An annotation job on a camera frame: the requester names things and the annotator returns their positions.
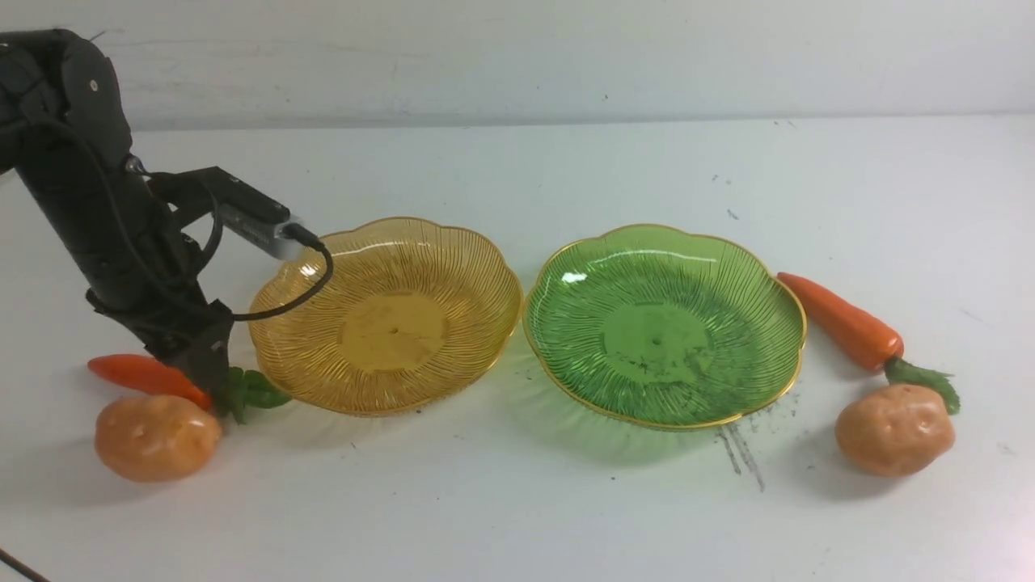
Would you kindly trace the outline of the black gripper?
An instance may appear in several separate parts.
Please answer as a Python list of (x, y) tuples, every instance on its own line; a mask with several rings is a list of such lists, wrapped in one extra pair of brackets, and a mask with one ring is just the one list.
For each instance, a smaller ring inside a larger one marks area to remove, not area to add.
[(96, 313), (125, 327), (156, 360), (184, 373), (203, 392), (226, 391), (233, 327), (228, 305), (207, 302), (195, 280), (169, 284), (171, 296), (162, 296), (126, 248), (86, 254), (85, 277), (86, 298)]

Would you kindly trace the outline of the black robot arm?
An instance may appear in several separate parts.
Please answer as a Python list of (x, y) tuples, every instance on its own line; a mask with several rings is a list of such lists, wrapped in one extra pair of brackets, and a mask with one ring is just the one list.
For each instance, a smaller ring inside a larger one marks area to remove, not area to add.
[(111, 60), (64, 29), (2, 34), (2, 170), (14, 171), (88, 283), (89, 305), (200, 390), (229, 375), (229, 308), (197, 275), (201, 248), (127, 167), (134, 137)]

